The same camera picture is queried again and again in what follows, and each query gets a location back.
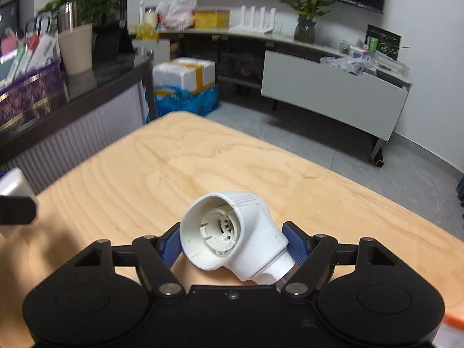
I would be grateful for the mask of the blue plastic bag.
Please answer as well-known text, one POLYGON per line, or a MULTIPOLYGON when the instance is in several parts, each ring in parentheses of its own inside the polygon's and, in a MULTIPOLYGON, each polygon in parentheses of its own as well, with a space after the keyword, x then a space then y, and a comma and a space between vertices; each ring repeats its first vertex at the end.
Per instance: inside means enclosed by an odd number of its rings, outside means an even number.
POLYGON ((170 112, 190 112, 200 116, 207 116, 220 106, 219 88, 213 85, 199 93, 191 93, 179 86, 155 86, 153 97, 146 102, 153 101, 157 109, 157 117, 170 112))

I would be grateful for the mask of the purple gold gift box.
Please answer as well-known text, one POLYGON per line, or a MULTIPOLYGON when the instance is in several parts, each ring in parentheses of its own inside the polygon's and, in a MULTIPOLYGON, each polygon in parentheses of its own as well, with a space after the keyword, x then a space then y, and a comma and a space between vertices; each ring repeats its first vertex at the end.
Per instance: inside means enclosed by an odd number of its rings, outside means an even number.
POLYGON ((51 112, 64 97, 60 65, 47 66, 22 75, 1 91, 1 136, 51 112))

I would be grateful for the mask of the black glass side table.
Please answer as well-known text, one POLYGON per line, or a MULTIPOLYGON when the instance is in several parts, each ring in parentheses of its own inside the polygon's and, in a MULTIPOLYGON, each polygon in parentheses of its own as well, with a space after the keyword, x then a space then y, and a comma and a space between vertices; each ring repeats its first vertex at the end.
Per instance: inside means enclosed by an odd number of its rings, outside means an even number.
POLYGON ((69 77, 62 93, 1 136, 1 171, 20 168, 34 193, 142 127, 156 110, 144 94, 153 87, 151 55, 122 55, 69 77))

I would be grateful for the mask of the yellow box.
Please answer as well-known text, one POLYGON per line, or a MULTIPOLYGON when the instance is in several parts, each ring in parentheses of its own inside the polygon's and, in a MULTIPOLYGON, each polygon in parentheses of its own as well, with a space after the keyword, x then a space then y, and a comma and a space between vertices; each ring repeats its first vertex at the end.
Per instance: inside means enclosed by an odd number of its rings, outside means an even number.
POLYGON ((195 12, 194 27, 200 29, 228 28, 231 12, 229 10, 197 10, 195 12))

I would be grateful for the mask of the white plastic bag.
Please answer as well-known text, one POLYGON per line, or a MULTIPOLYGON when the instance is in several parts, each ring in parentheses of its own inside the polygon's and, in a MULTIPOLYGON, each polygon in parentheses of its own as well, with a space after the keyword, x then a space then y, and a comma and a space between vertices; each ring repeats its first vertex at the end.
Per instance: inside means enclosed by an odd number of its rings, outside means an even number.
POLYGON ((197 0, 171 0, 160 2, 157 15, 162 29, 184 30, 194 26, 197 0))

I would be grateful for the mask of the white wifi router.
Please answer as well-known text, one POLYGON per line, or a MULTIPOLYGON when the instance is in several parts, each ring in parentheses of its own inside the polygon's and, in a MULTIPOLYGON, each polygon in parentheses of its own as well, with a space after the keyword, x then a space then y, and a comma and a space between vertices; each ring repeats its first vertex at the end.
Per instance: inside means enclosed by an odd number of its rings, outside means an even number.
POLYGON ((259 11, 256 11, 256 6, 242 6, 239 23, 230 26, 229 30, 231 32, 271 34, 275 28, 276 13, 275 7, 267 10, 266 6, 261 6, 259 11))

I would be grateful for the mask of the beige plant pot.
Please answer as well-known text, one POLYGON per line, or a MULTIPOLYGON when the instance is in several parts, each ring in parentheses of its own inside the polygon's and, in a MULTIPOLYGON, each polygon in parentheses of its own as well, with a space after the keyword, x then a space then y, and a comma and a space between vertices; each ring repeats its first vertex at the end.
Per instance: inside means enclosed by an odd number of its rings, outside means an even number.
POLYGON ((86 24, 58 35, 61 58, 70 76, 92 68, 92 28, 86 24))

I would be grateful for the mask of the white taped foam box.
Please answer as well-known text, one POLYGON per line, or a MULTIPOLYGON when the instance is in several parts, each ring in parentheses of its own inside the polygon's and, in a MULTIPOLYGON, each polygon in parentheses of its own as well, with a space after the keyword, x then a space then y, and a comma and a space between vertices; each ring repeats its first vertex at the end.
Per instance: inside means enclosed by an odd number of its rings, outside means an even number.
POLYGON ((153 81, 157 86, 173 86, 199 93, 215 85, 215 62, 180 57, 153 68, 153 81))

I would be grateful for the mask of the white square charger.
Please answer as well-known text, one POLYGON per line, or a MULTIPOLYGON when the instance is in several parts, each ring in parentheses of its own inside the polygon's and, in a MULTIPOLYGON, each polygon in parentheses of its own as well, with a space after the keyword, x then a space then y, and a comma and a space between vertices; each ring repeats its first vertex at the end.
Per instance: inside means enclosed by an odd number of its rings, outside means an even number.
MULTIPOLYGON (((28 180, 19 168, 1 172, 1 196, 30 196, 37 205, 38 201, 28 180)), ((1 236, 11 236, 19 227, 24 225, 2 225, 1 236)))

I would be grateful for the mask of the clear plastic items pile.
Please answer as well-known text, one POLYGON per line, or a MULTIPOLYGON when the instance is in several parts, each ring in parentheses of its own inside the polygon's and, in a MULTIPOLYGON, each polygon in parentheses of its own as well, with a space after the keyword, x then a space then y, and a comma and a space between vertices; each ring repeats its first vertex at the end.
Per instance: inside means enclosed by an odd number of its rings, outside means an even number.
POLYGON ((377 74, 376 67, 370 61, 365 61, 360 57, 322 57, 319 62, 331 68, 340 69, 353 75, 361 75, 363 73, 367 73, 369 75, 377 74))

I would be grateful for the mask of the black green display card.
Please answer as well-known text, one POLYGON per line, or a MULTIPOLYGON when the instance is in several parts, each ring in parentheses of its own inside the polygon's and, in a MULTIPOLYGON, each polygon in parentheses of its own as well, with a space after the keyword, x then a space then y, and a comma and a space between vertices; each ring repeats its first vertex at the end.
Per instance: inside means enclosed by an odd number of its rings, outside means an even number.
POLYGON ((365 37, 365 45, 369 53, 381 52, 387 57, 397 60, 400 50, 401 36, 369 24, 365 37))

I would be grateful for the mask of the wooden table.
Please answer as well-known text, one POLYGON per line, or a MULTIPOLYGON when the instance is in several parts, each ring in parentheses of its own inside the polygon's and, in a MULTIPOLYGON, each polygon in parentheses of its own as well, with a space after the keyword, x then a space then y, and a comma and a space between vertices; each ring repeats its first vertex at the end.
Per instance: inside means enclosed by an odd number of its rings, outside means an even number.
POLYGON ((203 248, 232 254, 287 221, 346 244, 372 237, 441 293, 463 326, 463 242, 399 204, 311 161, 186 112, 158 119, 38 195, 31 225, 1 232, 1 345, 33 343, 29 291, 96 240, 129 244, 176 222, 203 248))

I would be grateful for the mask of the TV console cabinet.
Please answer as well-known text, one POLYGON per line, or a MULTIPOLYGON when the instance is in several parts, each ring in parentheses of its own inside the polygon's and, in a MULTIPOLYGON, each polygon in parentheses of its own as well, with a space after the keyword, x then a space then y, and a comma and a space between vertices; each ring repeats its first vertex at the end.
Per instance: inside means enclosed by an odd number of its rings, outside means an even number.
POLYGON ((229 29, 162 31, 159 39, 136 39, 135 48, 156 63, 196 57, 216 63, 216 77, 260 91, 274 104, 285 102, 370 134, 370 160, 383 165, 382 146, 400 120, 412 83, 381 61, 370 61, 376 75, 353 75, 321 64, 322 57, 349 57, 338 50, 297 42, 283 34, 229 29))

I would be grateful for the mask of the orange white open box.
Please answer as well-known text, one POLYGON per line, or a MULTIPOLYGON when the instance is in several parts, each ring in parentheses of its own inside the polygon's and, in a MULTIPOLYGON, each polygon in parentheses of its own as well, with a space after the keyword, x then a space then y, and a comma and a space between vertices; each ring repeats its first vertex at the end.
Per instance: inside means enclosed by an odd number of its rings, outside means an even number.
POLYGON ((438 348, 464 348, 463 320, 450 314, 446 314, 433 346, 438 348))

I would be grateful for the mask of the white mosquito repellent heater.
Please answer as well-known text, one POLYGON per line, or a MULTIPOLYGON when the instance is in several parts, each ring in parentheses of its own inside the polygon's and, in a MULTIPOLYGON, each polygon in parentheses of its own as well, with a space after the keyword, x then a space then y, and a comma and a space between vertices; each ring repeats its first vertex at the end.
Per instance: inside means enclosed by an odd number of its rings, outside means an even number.
POLYGON ((274 284, 296 266, 288 239, 254 193, 213 192, 196 200, 180 223, 185 256, 197 268, 226 268, 240 281, 274 284))

